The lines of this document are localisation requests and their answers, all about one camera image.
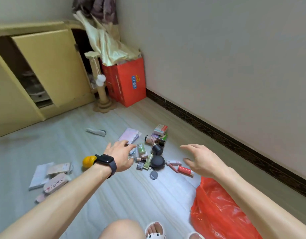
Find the white wall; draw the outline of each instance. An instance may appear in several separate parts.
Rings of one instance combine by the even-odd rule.
[[[147,88],[306,178],[306,0],[117,0]]]
[[[74,19],[73,0],[0,0],[0,24]]]

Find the red plastic bag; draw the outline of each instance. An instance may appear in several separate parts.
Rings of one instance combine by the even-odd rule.
[[[225,189],[211,178],[202,177],[196,189],[191,223],[206,239],[262,239]]]

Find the forearm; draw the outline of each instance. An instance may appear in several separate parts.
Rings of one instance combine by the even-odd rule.
[[[110,174],[109,167],[93,165],[9,226],[0,239],[59,238]]]
[[[306,226],[227,167],[215,176],[264,239],[306,239]]]

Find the black smartwatch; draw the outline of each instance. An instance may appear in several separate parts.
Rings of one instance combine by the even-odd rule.
[[[110,155],[107,155],[107,154],[103,154],[101,156],[96,154],[95,157],[96,157],[96,160],[94,161],[93,164],[99,163],[99,164],[102,164],[102,165],[110,166],[110,168],[112,170],[112,173],[111,173],[110,177],[113,174],[115,174],[117,166],[116,166],[116,163],[115,163],[113,157],[111,157]]]

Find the red box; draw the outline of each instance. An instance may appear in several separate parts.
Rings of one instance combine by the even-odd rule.
[[[129,107],[146,97],[143,58],[121,65],[102,65],[109,96]]]

